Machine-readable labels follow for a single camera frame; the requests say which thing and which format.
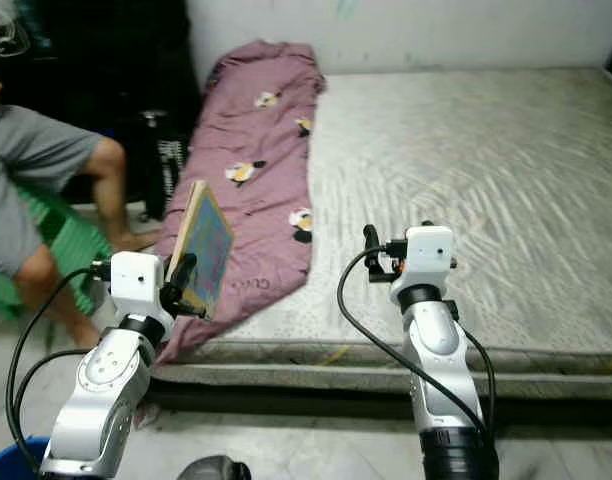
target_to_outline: penguin print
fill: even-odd
[[[293,238],[301,243],[313,241],[313,219],[310,208],[298,208],[293,210],[288,217],[288,222],[297,230]]]
[[[255,170],[259,168],[263,168],[266,165],[266,162],[239,162],[232,166],[232,168],[227,168],[224,170],[224,175],[229,180],[232,180],[237,184],[237,187],[241,187],[244,183],[246,183],[255,173]]]
[[[299,137],[307,137],[310,135],[310,131],[313,128],[313,122],[307,118],[300,117],[295,120],[295,123],[299,126]]]
[[[279,98],[282,96],[281,93],[270,93],[262,92],[259,97],[255,100],[255,106],[257,108],[268,108],[277,105]]]

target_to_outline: man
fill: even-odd
[[[110,138],[32,110],[0,104],[0,272],[12,278],[28,308],[44,303],[61,276],[12,179],[57,193],[75,174],[91,175],[93,197],[113,247],[139,250],[153,244],[157,233],[136,235],[128,227],[125,165],[124,150]],[[69,288],[53,301],[48,316],[66,328],[77,346],[88,348],[97,343],[97,329],[77,309]]]

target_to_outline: purple blanket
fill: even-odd
[[[323,88],[306,45],[254,42],[217,63],[156,252],[170,255],[189,186],[197,179],[208,181],[235,243],[216,318],[206,323],[179,317],[160,362],[175,359],[182,349],[206,342],[306,282],[312,236],[308,135]]]

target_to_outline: green plastic stool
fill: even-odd
[[[17,185],[17,191],[62,275],[112,255],[112,248],[99,229],[81,218],[61,198],[27,185]],[[95,308],[95,301],[90,296],[90,281],[89,276],[84,275],[70,281],[77,308],[85,314]],[[7,276],[0,274],[0,315],[16,320],[23,311],[15,286]]]

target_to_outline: mattress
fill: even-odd
[[[500,394],[612,398],[612,81],[598,70],[327,77],[309,163],[306,286],[161,367],[163,379],[402,391],[408,372],[335,300],[363,248],[430,219],[456,234],[448,280],[489,350]],[[347,306],[400,346],[388,286],[358,268]],[[476,351],[468,362],[480,382]]]

